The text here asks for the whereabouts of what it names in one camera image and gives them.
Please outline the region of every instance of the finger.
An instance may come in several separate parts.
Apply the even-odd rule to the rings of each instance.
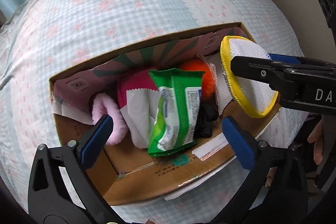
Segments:
[[[323,120],[319,121],[307,138],[308,143],[316,142],[323,132]]]
[[[323,160],[323,138],[318,139],[314,144],[314,161],[319,165]]]

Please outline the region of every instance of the orange fluffy ball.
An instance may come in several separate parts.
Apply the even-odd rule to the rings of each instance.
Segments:
[[[186,71],[204,71],[202,76],[202,101],[209,100],[215,93],[215,80],[212,77],[209,66],[199,58],[185,61],[179,69]]]

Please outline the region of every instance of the checkered fabric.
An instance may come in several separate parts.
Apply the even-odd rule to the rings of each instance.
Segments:
[[[36,147],[59,146],[48,80],[66,68],[149,37],[241,21],[269,53],[302,55],[290,24],[271,0],[28,0],[0,32],[0,175],[27,209]],[[306,113],[281,109],[263,134],[285,147]],[[171,201],[114,209],[128,222],[210,221],[246,177],[234,160]],[[69,188],[70,182],[65,178]]]

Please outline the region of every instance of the metal bolt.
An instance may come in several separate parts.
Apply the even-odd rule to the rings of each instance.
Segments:
[[[268,146],[268,143],[266,141],[259,141],[259,146],[265,148],[266,146]]]
[[[74,147],[77,144],[75,140],[68,141],[68,146],[69,147]]]
[[[262,70],[261,73],[260,73],[261,77],[266,77],[267,73],[265,70]]]
[[[44,143],[41,143],[41,144],[37,147],[38,150],[43,150],[44,148],[45,148],[45,144],[44,144]]]

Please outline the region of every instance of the green plastic packaging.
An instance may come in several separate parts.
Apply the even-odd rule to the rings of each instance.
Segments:
[[[176,68],[149,71],[161,96],[148,142],[148,155],[168,156],[196,144],[194,129],[203,73]]]

